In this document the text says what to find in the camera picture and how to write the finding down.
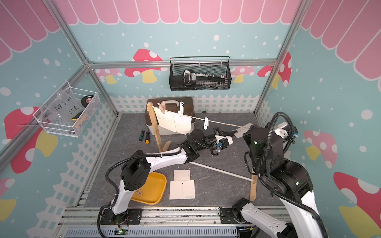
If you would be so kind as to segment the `white clothespin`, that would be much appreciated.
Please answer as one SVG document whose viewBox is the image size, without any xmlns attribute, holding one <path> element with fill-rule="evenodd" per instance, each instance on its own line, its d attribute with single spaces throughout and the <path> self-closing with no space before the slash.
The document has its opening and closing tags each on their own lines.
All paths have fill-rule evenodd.
<svg viewBox="0 0 381 238">
<path fill-rule="evenodd" d="M 178 110 L 178 115 L 180 117 L 182 117 L 184 115 L 184 102 L 183 101 L 180 102 L 180 107 L 179 107 L 179 110 Z"/>
<path fill-rule="evenodd" d="M 208 118 L 208 117 L 205 117 L 205 118 L 204 118 L 203 129 L 204 129 L 204 130 L 207 130 L 208 127 L 209 127 L 209 118 Z"/>
</svg>

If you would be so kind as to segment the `postcard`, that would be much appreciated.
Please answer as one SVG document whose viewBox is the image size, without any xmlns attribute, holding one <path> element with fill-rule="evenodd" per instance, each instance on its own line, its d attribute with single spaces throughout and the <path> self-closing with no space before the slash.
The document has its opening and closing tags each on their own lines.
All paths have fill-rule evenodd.
<svg viewBox="0 0 381 238">
<path fill-rule="evenodd" d="M 186 181 L 191 180 L 190 170 L 175 170 L 174 171 L 174 181 Z"/>
<path fill-rule="evenodd" d="M 186 135 L 193 131 L 193 123 L 191 117 L 174 114 L 174 121 L 177 133 Z"/>
<path fill-rule="evenodd" d="M 248 123 L 242 127 L 239 127 L 238 129 L 236 129 L 236 132 L 234 133 L 234 135 L 237 137 L 237 138 L 240 138 L 243 136 L 243 134 L 247 133 L 249 131 L 249 129 L 252 127 L 252 123 Z"/>
<path fill-rule="evenodd" d="M 171 181 L 169 199 L 195 199 L 194 180 Z"/>
<path fill-rule="evenodd" d="M 158 128 L 159 132 L 162 135 L 172 135 L 176 134 L 176 125 L 174 120 L 174 113 L 165 111 L 165 113 L 162 113 L 162 111 L 158 107 L 154 107 L 155 115 L 158 122 Z"/>
</svg>

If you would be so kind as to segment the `pink clothespin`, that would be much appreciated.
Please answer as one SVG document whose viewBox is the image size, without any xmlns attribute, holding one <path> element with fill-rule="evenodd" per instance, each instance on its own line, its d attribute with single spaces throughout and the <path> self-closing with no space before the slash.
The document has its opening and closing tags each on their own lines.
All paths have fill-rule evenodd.
<svg viewBox="0 0 381 238">
<path fill-rule="evenodd" d="M 165 114 L 166 112 L 166 103 L 165 101 L 162 101 L 161 103 L 158 103 L 158 107 L 162 114 Z"/>
<path fill-rule="evenodd" d="M 139 196 L 142 196 L 142 192 L 141 192 L 140 189 L 137 189 L 137 190 L 135 191 L 135 193 L 137 193 Z"/>
</svg>

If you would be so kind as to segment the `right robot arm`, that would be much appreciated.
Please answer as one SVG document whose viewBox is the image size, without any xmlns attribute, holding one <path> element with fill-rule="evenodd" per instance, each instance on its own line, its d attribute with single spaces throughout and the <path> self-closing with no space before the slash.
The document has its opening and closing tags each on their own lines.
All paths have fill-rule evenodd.
<svg viewBox="0 0 381 238">
<path fill-rule="evenodd" d="M 273 218 L 245 198 L 232 206 L 233 217 L 236 222 L 250 223 L 272 238 L 326 238 L 308 171 L 284 156 L 297 136 L 296 127 L 284 112 L 275 113 L 265 127 L 253 127 L 244 134 L 258 181 L 282 201 L 291 222 Z"/>
</svg>

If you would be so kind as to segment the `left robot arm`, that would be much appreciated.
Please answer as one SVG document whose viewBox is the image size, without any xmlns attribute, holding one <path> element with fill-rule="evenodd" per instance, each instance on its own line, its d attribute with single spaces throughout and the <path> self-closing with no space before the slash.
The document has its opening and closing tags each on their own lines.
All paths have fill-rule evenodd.
<svg viewBox="0 0 381 238">
<path fill-rule="evenodd" d="M 112 165 L 105 172 L 105 180 L 113 186 L 115 194 L 108 205 L 100 208 L 97 223 L 121 224 L 128 220 L 128 205 L 135 191 L 146 184 L 150 173 L 193 162 L 199 157 L 199 151 L 217 151 L 218 148 L 217 135 L 205 136 L 202 130 L 195 130 L 173 150 L 161 153 L 138 150 L 131 157 Z"/>
</svg>

